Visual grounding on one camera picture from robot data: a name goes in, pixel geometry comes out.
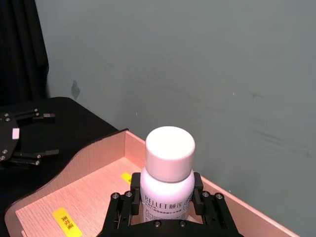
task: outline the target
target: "black curtain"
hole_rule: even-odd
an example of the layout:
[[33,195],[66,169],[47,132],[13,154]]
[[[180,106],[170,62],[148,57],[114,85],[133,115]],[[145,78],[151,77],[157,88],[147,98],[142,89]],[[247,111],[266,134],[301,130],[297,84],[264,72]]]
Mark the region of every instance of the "black curtain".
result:
[[0,0],[0,105],[46,98],[47,73],[35,0]]

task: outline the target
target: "black table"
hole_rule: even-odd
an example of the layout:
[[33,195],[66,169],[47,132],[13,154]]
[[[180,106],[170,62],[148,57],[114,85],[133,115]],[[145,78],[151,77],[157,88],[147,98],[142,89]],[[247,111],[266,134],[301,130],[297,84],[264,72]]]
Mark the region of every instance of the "black table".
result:
[[59,156],[37,169],[0,169],[0,237],[9,237],[4,215],[12,203],[53,179],[81,148],[118,132],[107,122],[65,97],[0,107],[0,111],[15,113],[35,108],[42,113],[55,113],[55,123],[34,123],[21,127],[21,150],[34,153],[59,149]]

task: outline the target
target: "metal screw head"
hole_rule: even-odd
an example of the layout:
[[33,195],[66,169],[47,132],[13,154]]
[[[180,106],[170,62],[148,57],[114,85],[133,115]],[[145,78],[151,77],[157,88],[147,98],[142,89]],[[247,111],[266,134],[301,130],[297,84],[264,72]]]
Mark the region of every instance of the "metal screw head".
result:
[[160,221],[155,221],[155,226],[159,227],[161,225]]
[[113,197],[114,199],[117,199],[117,198],[119,197],[119,194],[118,194],[118,193],[115,193],[115,194],[112,195],[112,197]]
[[205,192],[202,193],[202,195],[203,195],[204,197],[208,197],[208,196],[209,196],[209,193],[205,191]]
[[131,197],[133,194],[132,194],[131,192],[127,192],[125,195],[126,195],[127,197]]
[[215,196],[216,196],[217,199],[222,199],[223,198],[223,195],[221,195],[221,194],[216,194]]
[[180,222],[179,222],[179,225],[180,225],[181,227],[185,227],[185,226],[186,226],[186,222],[185,222],[185,221],[180,221]]

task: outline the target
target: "white bottle cap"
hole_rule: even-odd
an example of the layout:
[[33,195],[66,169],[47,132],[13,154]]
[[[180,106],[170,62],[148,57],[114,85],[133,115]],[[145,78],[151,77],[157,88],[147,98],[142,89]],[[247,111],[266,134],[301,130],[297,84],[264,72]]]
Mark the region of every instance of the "white bottle cap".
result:
[[179,182],[192,170],[195,141],[178,127],[159,127],[146,138],[146,170],[163,182]]

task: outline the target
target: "black fabric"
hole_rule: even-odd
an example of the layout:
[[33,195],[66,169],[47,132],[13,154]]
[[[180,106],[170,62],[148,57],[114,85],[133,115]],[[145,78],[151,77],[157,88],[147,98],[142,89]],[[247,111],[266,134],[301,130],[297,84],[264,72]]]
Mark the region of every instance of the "black fabric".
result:
[[36,123],[21,127],[21,150],[38,152],[59,149],[59,157],[38,169],[0,169],[0,237],[9,237],[5,210],[16,200],[27,196],[59,174],[84,146],[118,130],[75,101],[57,97],[32,103],[0,107],[0,111],[18,112],[37,108],[55,113],[55,124]]
[[35,0],[0,0],[0,105],[47,98],[47,73]]

